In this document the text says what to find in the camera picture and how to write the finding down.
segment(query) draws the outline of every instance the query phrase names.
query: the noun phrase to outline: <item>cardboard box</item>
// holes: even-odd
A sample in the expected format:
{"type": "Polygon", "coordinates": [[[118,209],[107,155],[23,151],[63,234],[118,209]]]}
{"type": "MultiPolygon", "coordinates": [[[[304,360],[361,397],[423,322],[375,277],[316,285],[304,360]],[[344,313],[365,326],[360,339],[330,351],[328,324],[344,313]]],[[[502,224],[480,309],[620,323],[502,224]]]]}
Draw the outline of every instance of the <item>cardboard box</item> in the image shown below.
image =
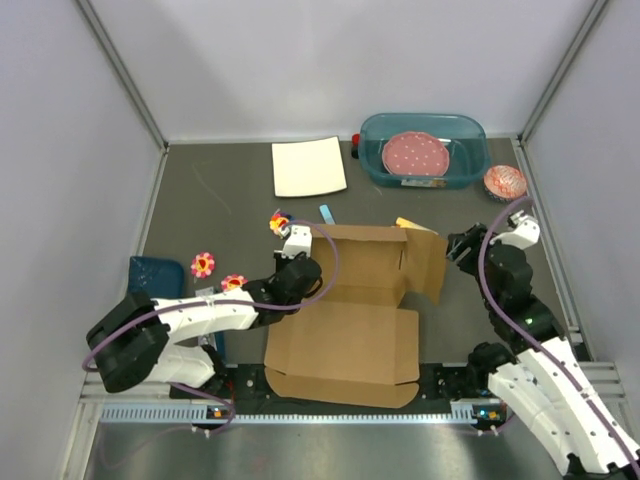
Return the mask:
{"type": "MultiPolygon", "coordinates": [[[[418,313],[405,292],[437,304],[447,242],[431,231],[324,225],[340,253],[334,288],[269,327],[267,381],[281,397],[400,408],[418,392],[418,313]]],[[[311,257],[328,281],[334,258],[313,232],[311,257]]]]}

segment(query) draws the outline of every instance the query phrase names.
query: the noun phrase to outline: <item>pink plate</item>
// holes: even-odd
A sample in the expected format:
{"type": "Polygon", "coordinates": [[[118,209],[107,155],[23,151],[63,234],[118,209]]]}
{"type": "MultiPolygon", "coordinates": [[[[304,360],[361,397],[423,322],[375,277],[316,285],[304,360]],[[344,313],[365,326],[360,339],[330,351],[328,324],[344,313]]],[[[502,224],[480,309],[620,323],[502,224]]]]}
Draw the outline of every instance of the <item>pink plate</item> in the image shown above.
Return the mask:
{"type": "Polygon", "coordinates": [[[394,175],[440,177],[449,168],[449,152],[436,137],[424,132],[404,132],[391,137],[382,161],[394,175]]]}

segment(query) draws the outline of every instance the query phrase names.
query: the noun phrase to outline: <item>gray wall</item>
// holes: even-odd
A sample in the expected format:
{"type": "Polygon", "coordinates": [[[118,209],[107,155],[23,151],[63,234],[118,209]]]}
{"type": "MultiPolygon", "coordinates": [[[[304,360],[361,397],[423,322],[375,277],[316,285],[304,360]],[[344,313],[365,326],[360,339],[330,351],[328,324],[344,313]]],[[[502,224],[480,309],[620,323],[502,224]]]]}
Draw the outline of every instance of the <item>gray wall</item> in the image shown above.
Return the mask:
{"type": "Polygon", "coordinates": [[[70,0],[0,2],[0,477],[58,478],[159,152],[70,0]]]}
{"type": "Polygon", "coordinates": [[[616,0],[531,141],[587,334],[640,418],[640,2],[616,0]]]}
{"type": "Polygon", "coordinates": [[[589,0],[92,0],[170,140],[350,136],[374,113],[519,132],[589,0]]]}

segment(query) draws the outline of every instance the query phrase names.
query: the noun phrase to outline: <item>gray table surface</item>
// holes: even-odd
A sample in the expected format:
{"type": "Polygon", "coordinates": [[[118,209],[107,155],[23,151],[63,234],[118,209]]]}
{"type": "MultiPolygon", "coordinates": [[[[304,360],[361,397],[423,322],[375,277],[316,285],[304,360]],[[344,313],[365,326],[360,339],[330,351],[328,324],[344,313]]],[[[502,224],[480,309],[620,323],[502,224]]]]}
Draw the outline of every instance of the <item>gray table surface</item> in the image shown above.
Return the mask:
{"type": "MultiPolygon", "coordinates": [[[[318,207],[327,204],[337,223],[393,225],[399,216],[446,236],[475,222],[490,223],[503,205],[490,200],[480,184],[464,190],[383,188],[373,183],[343,144],[347,189],[320,197],[276,198],[273,191],[271,145],[216,144],[172,146],[158,193],[144,249],[145,255],[178,260],[187,268],[202,251],[213,253],[213,275],[195,288],[219,285],[239,273],[264,278],[273,273],[272,251],[282,244],[269,230],[277,209],[312,222],[322,222],[318,207]]],[[[496,164],[515,165],[508,139],[489,142],[496,164]]],[[[534,293],[562,317],[551,272],[541,244],[527,250],[534,270],[534,293]]],[[[498,337],[489,323],[474,279],[447,270],[439,306],[421,295],[408,294],[403,308],[420,313],[420,359],[423,362],[465,362],[473,348],[498,337]]],[[[231,363],[261,363],[266,329],[228,332],[231,363]]]]}
{"type": "MultiPolygon", "coordinates": [[[[494,163],[515,164],[509,140],[489,143],[494,163]]],[[[259,278],[273,271],[272,250],[281,242],[268,228],[276,208],[321,221],[318,206],[330,206],[338,223],[392,225],[402,216],[442,235],[477,221],[489,223],[502,206],[480,185],[465,190],[387,189],[373,184],[358,161],[343,150],[348,189],[314,198],[279,199],[273,194],[268,144],[172,146],[144,253],[168,257],[187,267],[195,254],[216,256],[214,274],[194,288],[219,284],[227,274],[259,278]]],[[[534,292],[561,317],[548,264],[540,245],[527,250],[534,292]]],[[[475,281],[450,268],[441,304],[407,295],[405,308],[420,313],[422,361],[463,362],[475,345],[497,339],[475,281]]],[[[234,363],[261,363],[265,331],[227,333],[234,363]]],[[[108,461],[93,449],[87,479],[332,479],[389,478],[464,480],[560,479],[550,458],[516,419],[500,437],[465,435],[464,426],[236,426],[220,437],[173,432],[166,425],[101,425],[108,461]]]]}

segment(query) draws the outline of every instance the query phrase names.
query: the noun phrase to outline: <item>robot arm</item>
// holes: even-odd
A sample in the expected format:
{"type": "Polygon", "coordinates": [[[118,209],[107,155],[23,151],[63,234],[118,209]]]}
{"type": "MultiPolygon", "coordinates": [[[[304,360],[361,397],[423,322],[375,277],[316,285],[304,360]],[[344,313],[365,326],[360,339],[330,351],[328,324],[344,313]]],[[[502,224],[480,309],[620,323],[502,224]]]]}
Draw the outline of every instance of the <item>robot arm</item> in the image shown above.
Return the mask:
{"type": "Polygon", "coordinates": [[[96,366],[107,392],[122,392],[148,380],[178,382],[215,393],[223,383],[222,359],[211,345],[186,346],[185,341],[224,330],[271,325],[296,312],[219,303],[221,300],[290,306],[322,287],[322,271],[310,257],[309,227],[289,228],[284,248],[274,253],[276,272],[269,278],[201,298],[163,300],[150,299],[144,292],[128,294],[89,331],[87,343],[91,349],[140,315],[158,314],[116,338],[96,355],[96,366]]]}
{"type": "MultiPolygon", "coordinates": [[[[489,318],[501,343],[483,343],[469,355],[467,380],[488,389],[509,405],[547,450],[566,478],[634,478],[631,466],[592,408],[602,412],[620,441],[637,461],[640,447],[615,422],[580,369],[571,345],[551,311],[531,293],[533,272],[523,249],[539,238],[537,221],[523,212],[509,219],[512,231],[490,240],[485,274],[492,296],[515,322],[558,358],[582,386],[579,392],[543,353],[536,351],[493,311],[489,318]]],[[[447,257],[478,277],[480,245],[487,232],[481,224],[449,236],[447,257]]]]}

